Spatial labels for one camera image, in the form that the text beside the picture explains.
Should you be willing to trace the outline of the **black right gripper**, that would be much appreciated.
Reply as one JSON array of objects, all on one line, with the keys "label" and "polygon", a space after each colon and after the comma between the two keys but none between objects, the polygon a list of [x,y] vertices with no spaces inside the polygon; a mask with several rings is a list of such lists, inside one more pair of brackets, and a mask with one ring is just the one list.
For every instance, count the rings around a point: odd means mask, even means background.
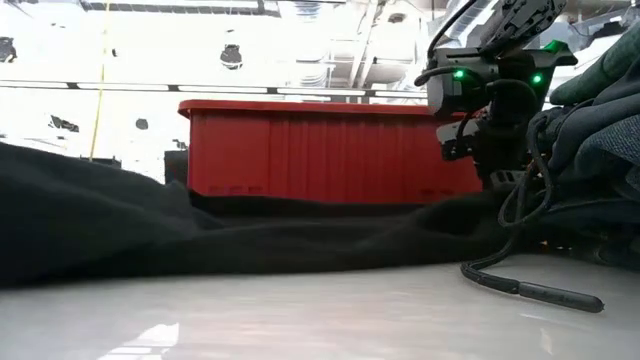
[{"label": "black right gripper", "polygon": [[442,158],[471,158],[485,189],[515,183],[528,156],[524,133],[542,110],[554,71],[578,59],[566,47],[483,55],[478,48],[439,48],[427,67],[434,115],[461,120],[438,127]]}]

